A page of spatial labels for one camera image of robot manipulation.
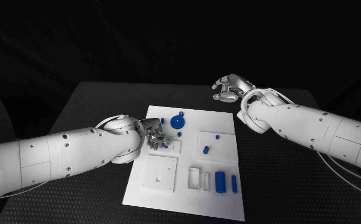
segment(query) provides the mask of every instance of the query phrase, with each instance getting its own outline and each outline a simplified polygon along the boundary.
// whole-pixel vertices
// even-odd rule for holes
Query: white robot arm
[[[95,128],[84,128],[0,144],[0,196],[27,186],[81,174],[109,161],[138,158],[147,138],[150,148],[170,144],[160,119],[118,115]]]
[[[263,133],[269,128],[285,139],[361,167],[361,122],[322,110],[294,104],[273,89],[258,89],[236,74],[220,78],[214,99],[242,99],[237,117],[249,128]]]

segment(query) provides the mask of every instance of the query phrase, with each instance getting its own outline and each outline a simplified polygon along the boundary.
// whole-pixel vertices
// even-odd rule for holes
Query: black table
[[[307,90],[276,90],[295,103],[318,107]],[[317,152],[282,139],[273,130],[253,132],[237,119],[239,102],[214,101],[213,93],[210,86],[82,82],[50,134],[95,127],[120,114],[143,119],[148,105],[230,112],[246,222],[361,223],[361,192],[332,173]],[[48,182],[10,198],[0,223],[240,223],[122,205],[131,169],[132,162],[109,163]],[[342,175],[360,185],[355,178]]]

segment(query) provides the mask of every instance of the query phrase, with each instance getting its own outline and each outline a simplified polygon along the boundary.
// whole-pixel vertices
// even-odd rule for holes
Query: dark curtain
[[[258,87],[307,88],[337,111],[358,89],[358,4],[2,0],[0,99],[17,136],[48,133],[91,80],[212,85],[236,73]]]

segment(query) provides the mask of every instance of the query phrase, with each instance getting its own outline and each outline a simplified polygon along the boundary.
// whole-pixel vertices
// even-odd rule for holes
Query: blue object
[[[216,172],[216,192],[225,194],[226,191],[226,176],[223,172]]]
[[[236,176],[232,175],[232,189],[233,189],[233,193],[237,193],[237,180],[236,180]]]
[[[207,154],[207,153],[209,153],[209,147],[206,146],[203,150],[203,154]]]
[[[184,121],[183,115],[184,113],[180,112],[178,115],[171,118],[171,127],[174,129],[180,129],[184,127],[186,121]]]

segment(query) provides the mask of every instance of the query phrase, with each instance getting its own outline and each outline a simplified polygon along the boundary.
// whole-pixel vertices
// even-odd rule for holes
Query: blue screw
[[[203,150],[203,154],[207,154],[207,153],[209,153],[209,147],[206,146]]]

